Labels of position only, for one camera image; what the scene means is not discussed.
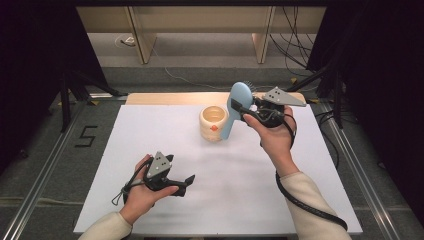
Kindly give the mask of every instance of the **black cable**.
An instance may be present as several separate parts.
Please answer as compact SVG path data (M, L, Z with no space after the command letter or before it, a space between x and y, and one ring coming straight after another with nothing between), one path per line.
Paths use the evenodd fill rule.
M280 120L280 122L284 126L286 126L286 128L289 131L290 136L291 136L291 145L290 145L290 147L292 147L293 144L294 144L294 139L296 137L296 129L295 130L291 129L291 127L289 126L289 124L284 120L284 117L290 117L291 119L293 119L295 126L297 126L296 119L294 119L294 117L292 115L289 115L289 114L284 114L283 115L283 114L281 114L280 111L273 110L273 109L262 108L262 109L257 110L258 113L261 112L261 111L271 112L271 113L265 119L264 118L261 118L258 114L256 114L256 117L260 119L260 122L267 122L271 118L276 117L276 118L278 118Z
M278 175L277 172L275 172L275 180L277 182L278 189L280 189L280 191L284 195L284 197L286 197L294 205L296 205L297 207L299 207L299 208L301 208L301 209L303 209L303 210L305 210L305 211L307 211L307 212L309 212L309 213L311 213L315 216L318 216L320 218L324 218L324 219L327 219L327 220L329 220L333 223L336 223L336 224L342 226L347 231L347 224L343 219L341 219L337 216L334 216L332 214L323 212L321 210L318 210L314 207L311 207L311 206L305 204L304 202L298 200L293 195L291 195L281 184L280 176Z
M327 49L321 54L321 65L322 66L325 66L325 64L324 64L324 59L325 59L325 57L327 56L327 54L329 54L330 53L330 50L332 49L332 48L334 48L336 45L337 45L337 42L339 41L339 39L336 39L333 43L331 43L330 44L330 46L328 46L327 47Z
M272 37L272 35L269 35L271 37L271 40L274 42L274 45L277 47L277 49L285 56L284 60L285 60L285 64L286 64L286 68L287 70L293 74L293 75L297 75L297 76L301 76L301 77L309 77L309 75L304 75L304 74L300 74L300 73L295 73L293 72L287 65L287 58L289 58L290 60L292 60L293 62L295 62L296 64L298 64L299 66L301 66L302 68L306 69L306 66L303 65L303 63L299 62L297 59L295 59L293 56L291 56L288 52L286 52L276 41L275 39Z
M309 37L309 34L306 33L306 36L308 37L309 41L314 45L314 41L312 41L311 37Z
M321 117L320 123L319 123L319 130L321 131L321 134L327 139L327 141L331 144L331 146L334 148L334 151L336 152L336 163L335 163L335 167L336 169L339 168L339 163L340 163L340 155L339 155L339 151L337 150L336 145L330 140L330 137L327 135L327 133L325 133L321 126L323 123L325 123L326 121L330 120L331 118L333 118L334 116L330 116L327 117L327 119L325 119L324 121L322 121L322 119L325 117L326 115Z
M316 115L315 115L315 118L317 118L317 117L319 117L319 116L321 116L321 115L330 114L330 113L332 113L332 112L333 112L333 110L330 110L330 111L328 111L328 112L318 113L318 114L316 114Z
M295 38L296 38L296 40L297 40L298 45L300 45L300 46L302 46L302 47L303 47L303 45L302 45L301 41L299 40L299 36L297 35L297 14L298 14L298 12L299 12L299 7L297 7L297 6L294 6L294 7L293 7L293 12L294 12L294 24L293 24L293 25L291 24L291 21L290 21L290 19L289 19L288 15L287 15L287 13L286 13L285 8L284 8L284 7L282 7L282 8L283 8L284 15L285 15L285 17L286 17L286 19L287 19L287 22L289 23L290 29L291 29L291 31L292 31L292 35L290 36L290 42L291 42L292 37L293 37L293 36L295 36ZM301 50L301 48L299 48L299 52L300 52L300 55L301 55L301 56L302 56L302 58L303 58L303 61L307 64L307 61L305 60L305 57L304 57L304 56L303 56L303 54L302 54L302 50Z
M346 119L346 118L341 118L341 119L343 119L343 121L345 121L345 122L359 125L357 120L350 120L350 119Z
M302 48L302 49L305 49L305 50L308 50L308 51L312 51L312 49L310 49L310 48L307 48L307 47L304 47L304 46L297 45L297 44L294 44L294 43L292 43L292 42L289 42L289 40L287 40L287 39L283 36L283 34L281 34L281 33L280 33L280 37L281 37L281 38L282 38L285 42L287 42L288 44L292 45L293 47L299 47L299 48Z
M138 186L138 185L143 185L143 182L137 183L137 184L133 184L133 181L135 179L135 177L137 176L137 174L141 171L141 169L143 169L143 167L145 167L146 165L152 163L153 158L150 158L149 160L145 161L143 164L140 165L140 167L137 168L137 170L134 172L134 174L132 175L131 179L125 184L125 186L121 189L121 192L118 193L118 195L116 195L113 199L112 199L112 204L117 206L119 199L121 199L121 196L123 194L128 194L130 192L130 189L134 186Z

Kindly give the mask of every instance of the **aluminum rail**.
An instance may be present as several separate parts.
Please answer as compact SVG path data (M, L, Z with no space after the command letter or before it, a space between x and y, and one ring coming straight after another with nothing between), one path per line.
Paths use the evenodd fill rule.
M75 115L73 116L71 122L69 123L68 128L61 132L55 146L50 152L49 157L47 158L46 163L38 174L37 179L31 187L31 190L24 198L21 206L16 212L15 216L9 223L9 227L6 230L5 235L3 236L4 240L16 240L19 239L22 234L34 208L37 204L38 199L40 198L53 170L56 167L58 160L60 159L63 150L66 147L69 136L72 134L75 126L75 122L78 119L78 116L82 112L86 105L86 102L78 102L76 104Z
M328 103L323 103L321 105L321 108L324 112L332 110ZM364 168L362 167L361 162L356 156L355 151L349 143L349 140L347 139L343 129L339 129L333 119L329 120L329 123L337 139L337 142L340 148L342 149L343 154L345 155L346 160L353 172L353 175L355 176L356 181L358 182L358 185L361 188L362 193L364 194L365 200L367 201L370 210L372 211L375 220L377 221L377 224L380 227L384 239L401 239L398 231L396 230L396 227L393 224L390 214L384 207L380 197L378 196L372 183L367 177L367 174L365 173Z

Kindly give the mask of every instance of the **ceramic cup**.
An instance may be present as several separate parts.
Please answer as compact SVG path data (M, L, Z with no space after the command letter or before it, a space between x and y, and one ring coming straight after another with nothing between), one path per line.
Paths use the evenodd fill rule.
M221 130L228 119L228 112L223 107L209 106L200 112L200 134L211 142L221 141Z

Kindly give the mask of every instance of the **hand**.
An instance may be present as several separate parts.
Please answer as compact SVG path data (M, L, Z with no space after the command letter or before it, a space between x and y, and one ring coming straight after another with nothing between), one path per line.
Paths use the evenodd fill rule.
M284 114L293 116L293 110L285 106ZM243 115L243 118L246 123L259 134L263 149L271 158L272 163L281 177L299 172L299 169L294 164L291 157L290 147L292 139L286 126L281 124L275 128L267 128L249 114ZM291 117L286 116L284 120L293 131L296 129L296 123Z
M135 167L137 170L141 164L149 160L151 156L146 155ZM143 179L146 167L141 169L135 179ZM166 187L160 191L152 191L146 185L134 186L128 194L127 202L119 212L122 217L131 225L143 214L147 213L156 201L167 197L178 191L177 186Z

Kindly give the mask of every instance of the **black panel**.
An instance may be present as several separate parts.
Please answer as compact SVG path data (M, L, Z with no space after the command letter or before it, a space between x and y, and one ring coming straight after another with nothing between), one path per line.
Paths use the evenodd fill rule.
M418 1L399 1L376 7L369 40L347 82L359 121L422 225L423 6Z
M307 69L318 71L333 57L362 3L328 6L309 57Z
M46 116L64 73L79 70L106 84L74 7L17 2L0 6L0 172Z
M328 6L363 0L27 0L68 6Z

